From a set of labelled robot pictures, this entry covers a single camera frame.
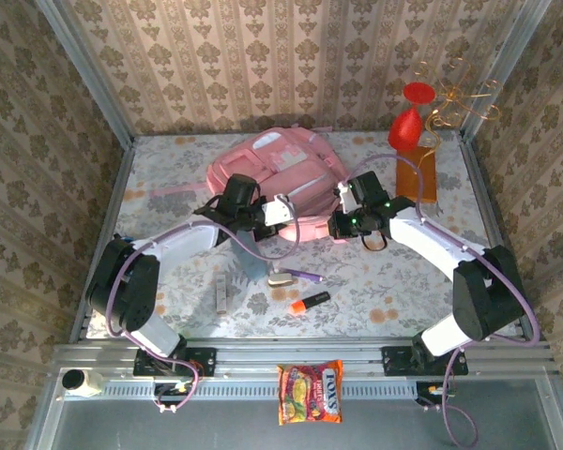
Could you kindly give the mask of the grey blue pencil case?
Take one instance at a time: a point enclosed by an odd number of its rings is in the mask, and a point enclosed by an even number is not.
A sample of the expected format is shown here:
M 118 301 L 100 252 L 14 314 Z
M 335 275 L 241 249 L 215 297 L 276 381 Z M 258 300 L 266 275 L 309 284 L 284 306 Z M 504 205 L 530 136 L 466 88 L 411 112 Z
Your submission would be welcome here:
M 247 251 L 249 249 L 257 255 L 261 254 L 254 240 L 253 233 L 238 231 L 236 237 L 236 240 L 232 240 L 232 251 L 238 259 L 240 268 L 251 281 L 258 281 L 264 278 L 268 273 L 268 263 L 256 258 Z

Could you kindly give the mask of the aluminium frame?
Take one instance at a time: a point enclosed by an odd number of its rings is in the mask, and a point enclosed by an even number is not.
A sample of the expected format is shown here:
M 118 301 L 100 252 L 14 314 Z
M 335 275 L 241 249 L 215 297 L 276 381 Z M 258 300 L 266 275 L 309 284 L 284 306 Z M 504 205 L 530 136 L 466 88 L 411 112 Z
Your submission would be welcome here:
M 189 412 L 159 413 L 150 400 L 101 399 L 70 394 L 61 384 L 70 369 L 95 370 L 107 382 L 147 381 L 132 375 L 136 347 L 126 340 L 88 339 L 89 306 L 81 303 L 69 342 L 55 349 L 25 450 L 212 450 L 250 448 L 256 437 L 273 450 L 277 399 L 199 400 Z M 381 349 L 392 338 L 211 338 L 215 375 L 207 381 L 275 381 L 279 363 L 321 363 L 340 357 L 345 381 L 410 381 L 384 374 Z M 563 385 L 546 345 L 484 344 L 467 353 L 469 372 L 459 384 L 459 402 L 477 421 L 481 450 L 563 450 Z M 344 448 L 454 450 L 440 416 L 411 400 L 343 399 L 342 427 L 317 428 L 313 436 Z

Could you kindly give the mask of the red goblet vase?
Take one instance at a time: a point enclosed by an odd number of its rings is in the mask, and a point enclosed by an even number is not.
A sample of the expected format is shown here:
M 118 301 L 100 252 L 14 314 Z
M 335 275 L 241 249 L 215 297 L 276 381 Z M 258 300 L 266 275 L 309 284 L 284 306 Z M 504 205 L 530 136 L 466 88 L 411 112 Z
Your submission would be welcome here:
M 425 82 L 411 82 L 404 87 L 403 95 L 410 106 L 396 117 L 388 135 L 389 145 L 397 152 L 409 152 L 418 146 L 423 132 L 418 107 L 432 103 L 435 91 Z

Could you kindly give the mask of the orange wooden board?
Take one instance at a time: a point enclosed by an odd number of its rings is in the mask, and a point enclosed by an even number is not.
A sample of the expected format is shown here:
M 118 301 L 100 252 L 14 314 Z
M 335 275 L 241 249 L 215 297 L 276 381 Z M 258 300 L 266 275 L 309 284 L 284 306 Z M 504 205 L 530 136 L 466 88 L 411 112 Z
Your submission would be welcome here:
M 431 147 L 418 146 L 409 152 L 401 152 L 418 167 L 423 180 L 422 203 L 437 202 L 435 151 Z M 396 194 L 415 201 L 418 197 L 419 177 L 414 169 L 402 160 L 397 161 Z

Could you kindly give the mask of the purple pen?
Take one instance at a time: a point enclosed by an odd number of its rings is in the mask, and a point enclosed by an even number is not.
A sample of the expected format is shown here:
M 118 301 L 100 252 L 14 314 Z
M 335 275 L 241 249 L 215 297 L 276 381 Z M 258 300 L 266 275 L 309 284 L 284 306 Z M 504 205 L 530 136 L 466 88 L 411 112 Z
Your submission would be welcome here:
M 296 270 L 296 269 L 282 268 L 281 271 L 283 273 L 287 273 L 287 274 L 289 274 L 293 277 L 307 279 L 307 280 L 310 280 L 310 281 L 316 282 L 316 283 L 322 282 L 325 279 L 321 275 L 309 273 L 309 272 L 305 272 L 305 271 L 300 271 L 300 270 Z

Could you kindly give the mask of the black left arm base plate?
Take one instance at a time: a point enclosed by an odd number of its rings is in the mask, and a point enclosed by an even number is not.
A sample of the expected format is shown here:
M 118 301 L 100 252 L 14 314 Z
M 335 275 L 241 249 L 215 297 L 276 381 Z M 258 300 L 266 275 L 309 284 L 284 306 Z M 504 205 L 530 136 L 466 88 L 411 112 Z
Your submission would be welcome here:
M 217 350 L 208 347 L 185 347 L 175 350 L 170 358 L 184 360 L 195 367 L 200 377 L 213 377 L 215 374 Z M 191 370 L 179 364 L 163 362 L 143 350 L 136 352 L 133 363 L 135 377 L 192 377 Z

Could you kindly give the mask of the small black circuit board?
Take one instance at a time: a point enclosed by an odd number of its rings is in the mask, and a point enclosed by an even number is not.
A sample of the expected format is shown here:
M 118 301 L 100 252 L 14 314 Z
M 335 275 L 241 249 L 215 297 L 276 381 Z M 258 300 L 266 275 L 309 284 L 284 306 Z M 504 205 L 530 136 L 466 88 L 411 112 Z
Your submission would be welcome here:
M 193 387 L 192 382 L 163 382 L 154 385 L 154 402 L 163 410 L 178 408 Z
M 424 408 L 441 405 L 444 392 L 441 382 L 417 382 L 416 387 L 417 398 L 415 401 L 418 405 Z

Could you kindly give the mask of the pink backpack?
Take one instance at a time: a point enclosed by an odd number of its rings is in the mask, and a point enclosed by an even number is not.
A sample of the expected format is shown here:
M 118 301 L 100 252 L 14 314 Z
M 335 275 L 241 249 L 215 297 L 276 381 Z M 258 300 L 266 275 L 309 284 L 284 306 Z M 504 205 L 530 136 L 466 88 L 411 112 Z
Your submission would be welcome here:
M 309 242 L 329 236 L 328 221 L 339 205 L 334 190 L 347 170 L 332 146 L 318 133 L 303 127 L 270 128 L 218 156 L 206 170 L 206 183 L 221 195 L 235 174 L 246 175 L 259 185 L 255 198 L 268 202 L 282 194 L 293 205 L 293 221 L 256 226 L 259 242 L 271 236 Z

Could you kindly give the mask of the orange black highlighter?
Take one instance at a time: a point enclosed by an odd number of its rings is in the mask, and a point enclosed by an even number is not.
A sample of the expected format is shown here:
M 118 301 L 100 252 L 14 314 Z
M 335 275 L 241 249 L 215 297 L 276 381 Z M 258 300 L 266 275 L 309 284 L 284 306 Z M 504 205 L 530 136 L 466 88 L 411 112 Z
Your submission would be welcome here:
M 294 314 L 300 314 L 305 312 L 306 310 L 321 305 L 328 301 L 331 298 L 328 292 L 320 292 L 318 294 L 309 296 L 302 300 L 298 300 L 294 302 L 290 309 Z

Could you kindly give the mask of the floral tablecloth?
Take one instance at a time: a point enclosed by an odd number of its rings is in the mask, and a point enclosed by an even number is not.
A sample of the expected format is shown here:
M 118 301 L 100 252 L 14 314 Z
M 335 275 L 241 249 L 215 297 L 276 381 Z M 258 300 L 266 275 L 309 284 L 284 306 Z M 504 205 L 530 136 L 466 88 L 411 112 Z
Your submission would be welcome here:
M 241 134 L 141 137 L 118 211 L 115 231 L 142 239 L 184 222 L 210 199 L 207 167 L 242 143 Z M 293 247 L 280 237 L 260 242 L 274 271 L 323 276 L 271 288 L 248 279 L 232 242 L 184 261 L 160 276 L 156 311 L 187 338 L 410 338 L 447 316 L 452 285 L 408 247 L 377 236 L 337 243 L 322 238 Z M 215 276 L 224 274 L 227 312 L 216 312 Z M 331 298 L 300 314 L 290 306 L 328 292 Z

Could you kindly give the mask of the orange candy bag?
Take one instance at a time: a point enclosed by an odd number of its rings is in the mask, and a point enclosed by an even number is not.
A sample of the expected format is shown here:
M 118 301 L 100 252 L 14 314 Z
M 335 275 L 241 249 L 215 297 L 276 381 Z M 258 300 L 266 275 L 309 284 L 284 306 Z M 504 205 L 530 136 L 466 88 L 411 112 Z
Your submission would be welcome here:
M 278 422 L 342 422 L 343 361 L 278 365 Z

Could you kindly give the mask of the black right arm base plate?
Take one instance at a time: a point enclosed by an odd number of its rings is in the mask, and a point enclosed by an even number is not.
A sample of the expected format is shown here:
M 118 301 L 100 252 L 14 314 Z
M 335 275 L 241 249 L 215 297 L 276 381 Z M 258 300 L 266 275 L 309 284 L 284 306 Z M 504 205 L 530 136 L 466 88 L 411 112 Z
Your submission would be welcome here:
M 450 355 L 447 353 L 432 362 L 420 362 L 410 346 L 385 346 L 381 349 L 384 374 L 398 376 L 443 376 L 447 370 Z

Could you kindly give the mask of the white bottle black cap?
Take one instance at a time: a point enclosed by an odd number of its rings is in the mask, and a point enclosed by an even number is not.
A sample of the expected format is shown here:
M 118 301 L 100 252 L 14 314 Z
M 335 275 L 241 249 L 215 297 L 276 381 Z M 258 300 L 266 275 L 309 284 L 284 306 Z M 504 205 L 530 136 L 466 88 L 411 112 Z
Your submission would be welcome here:
M 64 373 L 61 384 L 73 396 L 89 398 L 102 392 L 104 380 L 95 370 L 75 368 Z

